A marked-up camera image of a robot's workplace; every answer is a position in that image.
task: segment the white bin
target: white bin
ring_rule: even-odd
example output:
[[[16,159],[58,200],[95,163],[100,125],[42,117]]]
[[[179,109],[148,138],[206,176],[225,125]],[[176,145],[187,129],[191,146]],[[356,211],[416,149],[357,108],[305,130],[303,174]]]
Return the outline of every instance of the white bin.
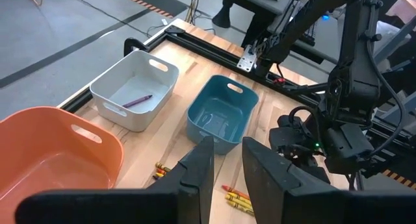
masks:
[[[99,115],[140,132],[167,102],[178,75],[176,66],[144,51],[133,51],[95,80],[90,90]],[[147,95],[152,98],[130,108],[123,107]]]

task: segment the bin handle cutout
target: bin handle cutout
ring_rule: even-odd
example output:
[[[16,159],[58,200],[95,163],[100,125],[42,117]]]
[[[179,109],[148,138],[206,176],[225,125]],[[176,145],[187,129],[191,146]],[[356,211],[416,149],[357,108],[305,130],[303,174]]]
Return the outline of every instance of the bin handle cutout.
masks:
[[[113,111],[116,114],[119,114],[123,117],[127,117],[127,113],[117,107],[115,107],[114,105],[108,104],[108,103],[103,103],[103,106],[111,111]]]
[[[211,136],[210,134],[208,134],[208,133],[206,133],[206,132],[203,132],[203,131],[200,131],[200,134],[201,134],[201,136],[203,136],[203,137],[206,137],[206,136]],[[219,143],[219,142],[220,142],[220,140],[219,140],[217,137],[214,137],[214,142],[215,142],[215,143]]]
[[[92,140],[93,142],[103,143],[103,140],[97,134],[94,134],[94,133],[92,133],[92,132],[90,132],[90,131],[88,131],[88,130],[86,130],[86,129],[78,126],[78,125],[71,124],[71,129],[75,133],[77,133],[77,134],[79,134],[79,135],[81,135],[81,136],[83,136],[83,137],[85,137],[89,140]]]
[[[154,59],[149,59],[149,64],[164,72],[167,72],[169,70],[168,66]]]
[[[235,92],[242,93],[242,89],[232,83],[227,84],[227,87]]]

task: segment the orange and black hazard tape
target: orange and black hazard tape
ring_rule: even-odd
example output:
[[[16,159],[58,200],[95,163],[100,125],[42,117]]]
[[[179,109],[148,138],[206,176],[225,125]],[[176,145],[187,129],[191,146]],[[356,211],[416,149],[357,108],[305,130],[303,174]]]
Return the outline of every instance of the orange and black hazard tape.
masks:
[[[409,188],[413,188],[413,189],[416,190],[416,182],[412,182],[412,181],[408,180],[407,178],[392,172],[389,169],[385,170],[383,172],[383,175],[385,175],[387,177],[390,177],[390,178],[396,180],[397,182],[399,182],[399,183],[401,183],[405,186],[408,186]]]
[[[165,12],[164,10],[161,10],[161,9],[157,8],[156,6],[153,6],[152,4],[149,4],[149,3],[147,3],[143,0],[132,0],[132,1],[140,4],[140,5],[148,8],[148,9],[150,9],[150,10],[152,10],[152,11],[158,13],[158,14],[161,14],[162,16],[165,16],[165,17],[170,18],[170,19],[173,18],[173,15],[171,15],[170,13]]]

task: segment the blue bin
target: blue bin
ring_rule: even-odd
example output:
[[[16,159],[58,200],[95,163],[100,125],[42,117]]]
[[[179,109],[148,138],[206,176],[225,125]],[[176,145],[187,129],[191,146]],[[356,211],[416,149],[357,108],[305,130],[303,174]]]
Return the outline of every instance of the blue bin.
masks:
[[[212,76],[188,109],[188,138],[200,143],[205,136],[214,136],[214,152],[229,153],[241,143],[258,100],[244,85],[222,75]]]

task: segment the purple crayon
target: purple crayon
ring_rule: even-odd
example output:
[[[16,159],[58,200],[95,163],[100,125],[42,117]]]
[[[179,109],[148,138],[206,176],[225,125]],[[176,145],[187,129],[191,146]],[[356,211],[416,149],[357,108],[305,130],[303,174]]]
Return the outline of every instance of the purple crayon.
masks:
[[[147,96],[145,96],[145,97],[141,97],[141,98],[139,98],[139,99],[137,99],[137,100],[134,100],[134,101],[132,101],[132,102],[129,102],[129,103],[127,103],[127,104],[124,104],[124,105],[123,105],[123,107],[124,107],[124,108],[129,108],[129,107],[132,107],[132,106],[134,106],[134,105],[137,105],[137,104],[139,104],[139,103],[142,103],[143,101],[146,101],[146,100],[150,99],[150,97],[153,97],[153,95],[147,95]]]

